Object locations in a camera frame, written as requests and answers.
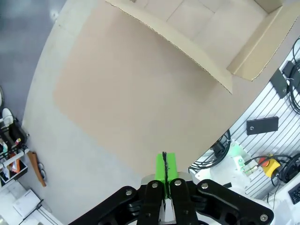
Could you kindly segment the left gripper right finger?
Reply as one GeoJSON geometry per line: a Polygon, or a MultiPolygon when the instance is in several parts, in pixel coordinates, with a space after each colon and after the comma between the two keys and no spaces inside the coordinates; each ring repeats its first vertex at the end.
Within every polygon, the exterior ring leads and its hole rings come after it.
{"type": "Polygon", "coordinates": [[[198,184],[185,180],[177,171],[173,153],[165,155],[165,186],[179,225],[202,224],[198,215],[220,225],[272,225],[275,221],[273,210],[265,204],[210,179],[198,184]]]}

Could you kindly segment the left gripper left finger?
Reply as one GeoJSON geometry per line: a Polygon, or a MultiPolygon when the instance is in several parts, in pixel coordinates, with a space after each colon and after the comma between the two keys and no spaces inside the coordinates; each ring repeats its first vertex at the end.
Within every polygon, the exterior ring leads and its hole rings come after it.
{"type": "Polygon", "coordinates": [[[157,155],[156,173],[139,189],[124,186],[71,222],[72,225],[157,225],[165,200],[166,153],[157,155]]]}

